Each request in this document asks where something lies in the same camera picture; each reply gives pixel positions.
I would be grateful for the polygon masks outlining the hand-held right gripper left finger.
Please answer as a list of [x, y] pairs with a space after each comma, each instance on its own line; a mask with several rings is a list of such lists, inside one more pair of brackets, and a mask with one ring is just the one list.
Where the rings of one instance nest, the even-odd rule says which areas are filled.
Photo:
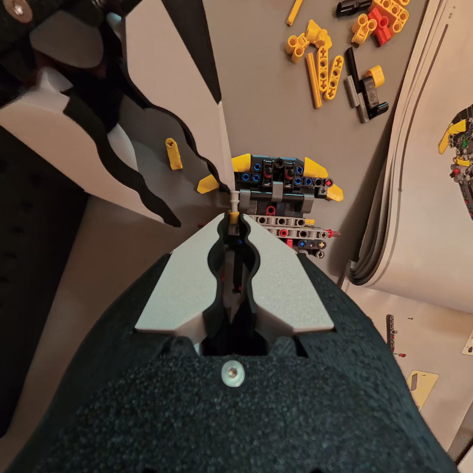
[[136, 330], [218, 330], [227, 214], [216, 216], [176, 247], [135, 324]]

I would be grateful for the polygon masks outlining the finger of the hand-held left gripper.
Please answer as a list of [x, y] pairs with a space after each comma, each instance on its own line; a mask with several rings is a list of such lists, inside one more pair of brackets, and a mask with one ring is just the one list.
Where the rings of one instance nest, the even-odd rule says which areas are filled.
[[189, 129], [195, 153], [212, 163], [223, 186], [235, 189], [222, 102], [216, 102], [162, 1], [144, 0], [125, 17], [127, 69], [155, 106]]
[[168, 205], [147, 187], [135, 149], [120, 125], [107, 132], [100, 118], [54, 69], [3, 106], [1, 126], [87, 193], [153, 220], [180, 227]]

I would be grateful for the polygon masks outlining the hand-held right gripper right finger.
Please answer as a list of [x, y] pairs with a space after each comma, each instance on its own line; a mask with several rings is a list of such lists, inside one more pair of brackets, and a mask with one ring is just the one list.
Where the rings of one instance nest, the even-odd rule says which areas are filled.
[[293, 249], [252, 220], [241, 217], [245, 242], [255, 254], [247, 284], [259, 334], [327, 332], [334, 323]]

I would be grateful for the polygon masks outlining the lego car chassis model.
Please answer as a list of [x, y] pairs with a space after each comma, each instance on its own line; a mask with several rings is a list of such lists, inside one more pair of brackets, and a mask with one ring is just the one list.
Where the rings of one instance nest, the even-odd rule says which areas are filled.
[[295, 251], [324, 257], [328, 240], [339, 232], [306, 218], [316, 199], [341, 202], [342, 189], [327, 170], [308, 157], [244, 154], [232, 158], [238, 212], [250, 216]]

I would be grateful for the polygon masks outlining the pile of loose lego pieces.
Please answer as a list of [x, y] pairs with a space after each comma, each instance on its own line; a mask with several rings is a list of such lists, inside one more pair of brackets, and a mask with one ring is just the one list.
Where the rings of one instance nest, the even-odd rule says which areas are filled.
[[385, 114], [389, 110], [387, 102], [381, 102], [378, 89], [384, 85], [385, 76], [380, 65], [369, 68], [360, 76], [353, 45], [361, 47], [371, 36], [378, 47], [383, 47], [396, 37], [409, 19], [408, 0], [345, 0], [338, 2], [335, 16], [357, 16], [352, 25], [351, 46], [343, 55], [329, 60], [329, 50], [333, 46], [328, 31], [313, 19], [308, 22], [305, 32], [291, 35], [285, 45], [285, 52], [293, 63], [303, 57], [309, 74], [315, 109], [322, 106], [322, 99], [332, 101], [339, 88], [342, 70], [347, 68], [345, 87], [351, 107], [358, 111], [361, 123]]

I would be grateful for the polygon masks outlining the lego instruction booklet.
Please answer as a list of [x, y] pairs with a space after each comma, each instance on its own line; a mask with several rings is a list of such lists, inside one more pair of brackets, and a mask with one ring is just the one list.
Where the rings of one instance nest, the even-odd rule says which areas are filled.
[[428, 3], [358, 261], [342, 285], [461, 472], [472, 472], [472, 5]]

